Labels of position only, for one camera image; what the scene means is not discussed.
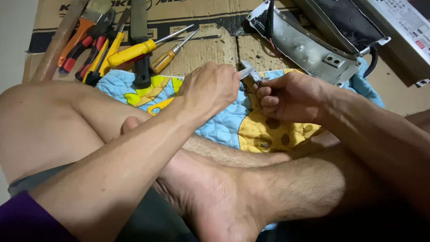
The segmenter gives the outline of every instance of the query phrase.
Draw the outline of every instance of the red and black pliers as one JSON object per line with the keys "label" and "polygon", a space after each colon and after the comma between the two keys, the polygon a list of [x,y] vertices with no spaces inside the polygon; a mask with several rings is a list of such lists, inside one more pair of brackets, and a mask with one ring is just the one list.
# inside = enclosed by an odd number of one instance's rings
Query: red and black pliers
{"label": "red and black pliers", "polygon": [[91,44],[92,49],[89,54],[88,59],[84,62],[84,64],[79,68],[78,72],[76,72],[76,79],[82,81],[85,76],[86,71],[90,67],[91,63],[93,63],[94,59],[97,57],[100,52],[101,47],[106,41],[106,33],[109,31],[110,26],[115,20],[116,12],[113,9],[110,9],[105,14],[100,17],[100,20],[96,25],[91,26],[87,33],[86,37],[78,42],[73,49],[67,54],[66,60],[64,61],[63,66],[59,69],[60,74],[68,74],[72,70],[73,66],[77,58],[86,50]]}

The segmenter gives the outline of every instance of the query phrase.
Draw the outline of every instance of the right hand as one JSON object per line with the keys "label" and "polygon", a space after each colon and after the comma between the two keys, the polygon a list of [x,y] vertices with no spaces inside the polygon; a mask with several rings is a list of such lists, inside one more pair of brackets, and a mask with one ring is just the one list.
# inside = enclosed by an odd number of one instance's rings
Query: right hand
{"label": "right hand", "polygon": [[178,95],[209,119],[236,101],[239,86],[240,73],[234,66],[208,62],[185,77]]}
{"label": "right hand", "polygon": [[263,113],[295,123],[320,123],[327,98],[340,89],[295,71],[261,84],[263,87],[257,90],[257,96]]}

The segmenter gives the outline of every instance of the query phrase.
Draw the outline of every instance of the yellow screwdriver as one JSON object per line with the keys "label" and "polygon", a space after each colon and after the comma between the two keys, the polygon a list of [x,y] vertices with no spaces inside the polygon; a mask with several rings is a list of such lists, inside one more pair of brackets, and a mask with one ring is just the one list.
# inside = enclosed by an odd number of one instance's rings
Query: yellow screwdriver
{"label": "yellow screwdriver", "polygon": [[140,56],[142,54],[148,54],[157,48],[158,43],[163,42],[167,39],[170,39],[174,36],[177,36],[180,33],[186,31],[187,29],[189,29],[193,26],[194,26],[194,24],[189,25],[186,28],[183,28],[183,29],[179,30],[178,32],[173,33],[167,37],[164,37],[161,40],[158,40],[156,42],[154,42],[153,40],[148,40],[148,41],[145,41],[143,43],[136,44],[136,45],[134,45],[128,49],[125,49],[123,51],[120,51],[116,54],[111,55],[110,57],[107,58],[107,62],[109,62],[111,67],[114,67],[114,66],[122,64],[126,61],[129,61],[129,60],[131,60],[137,56]]}
{"label": "yellow screwdriver", "polygon": [[184,42],[182,42],[179,46],[175,45],[175,47],[173,47],[171,50],[167,51],[166,53],[164,53],[160,58],[158,58],[158,60],[156,60],[152,65],[151,65],[151,71],[152,73],[154,73],[155,75],[160,74],[164,68],[166,68],[170,62],[172,62],[172,60],[174,59],[174,57],[179,53],[179,51],[181,51],[182,46],[189,41],[197,32],[199,31],[199,29],[197,29],[196,31],[194,31],[186,40],[184,40]]}

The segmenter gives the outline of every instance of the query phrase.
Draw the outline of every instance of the purple sleeve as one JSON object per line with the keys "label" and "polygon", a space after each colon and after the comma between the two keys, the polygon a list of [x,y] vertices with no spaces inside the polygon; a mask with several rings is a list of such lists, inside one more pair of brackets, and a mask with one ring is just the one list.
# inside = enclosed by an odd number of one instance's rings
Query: purple sleeve
{"label": "purple sleeve", "polygon": [[0,206],[2,241],[77,242],[28,192],[22,192]]}

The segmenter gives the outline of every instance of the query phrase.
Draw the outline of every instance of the floor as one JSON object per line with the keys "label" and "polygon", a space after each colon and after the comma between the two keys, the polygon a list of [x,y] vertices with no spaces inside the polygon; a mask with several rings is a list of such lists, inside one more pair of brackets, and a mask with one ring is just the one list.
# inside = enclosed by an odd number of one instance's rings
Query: floor
{"label": "floor", "polygon": [[[0,93],[21,83],[25,50],[30,44],[38,0],[1,0],[0,8]],[[0,168],[0,204],[10,196]]]}

